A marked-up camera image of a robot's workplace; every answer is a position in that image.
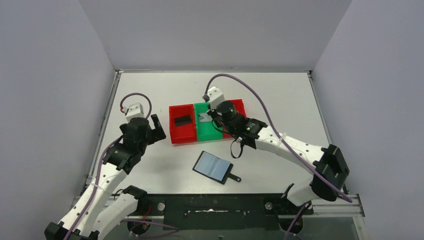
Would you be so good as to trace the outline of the black leather card holder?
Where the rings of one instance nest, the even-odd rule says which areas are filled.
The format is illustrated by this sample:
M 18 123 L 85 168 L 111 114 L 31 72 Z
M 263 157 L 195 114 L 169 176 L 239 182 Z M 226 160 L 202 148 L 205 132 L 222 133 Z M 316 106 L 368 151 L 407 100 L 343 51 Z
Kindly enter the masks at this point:
M 192 170 L 222 185 L 226 183 L 227 179 L 240 183 L 242 178 L 232 173 L 233 167 L 234 164 L 230 161 L 219 158 L 209 152 L 202 151 Z

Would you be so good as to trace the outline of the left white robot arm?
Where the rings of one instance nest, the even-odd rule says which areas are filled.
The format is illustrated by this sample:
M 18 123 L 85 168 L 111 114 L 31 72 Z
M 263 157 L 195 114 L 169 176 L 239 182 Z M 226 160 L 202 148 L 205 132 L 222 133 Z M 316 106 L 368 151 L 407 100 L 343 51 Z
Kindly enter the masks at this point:
M 147 194 L 135 186 L 124 189 L 118 203 L 104 209 L 116 187 L 129 175 L 149 145 L 166 138 L 156 114 L 132 117 L 120 125 L 121 136 L 103 151 L 96 175 L 72 209 L 44 230 L 48 240 L 102 240 L 124 217 L 143 213 Z

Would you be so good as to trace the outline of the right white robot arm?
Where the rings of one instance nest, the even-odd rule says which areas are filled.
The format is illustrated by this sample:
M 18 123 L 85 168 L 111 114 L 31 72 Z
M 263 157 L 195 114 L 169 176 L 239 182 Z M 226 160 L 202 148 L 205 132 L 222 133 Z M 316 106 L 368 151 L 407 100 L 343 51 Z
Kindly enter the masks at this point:
M 350 171 L 337 146 L 330 144 L 323 147 L 292 138 L 278 132 L 271 124 L 243 116 L 228 100 L 218 104 L 208 101 L 206 104 L 206 113 L 212 117 L 213 123 L 240 147 L 272 153 L 308 172 L 305 180 L 290 184 L 283 193 L 281 207 L 285 212 L 295 213 L 301 206 L 318 199 L 353 201 L 343 192 Z

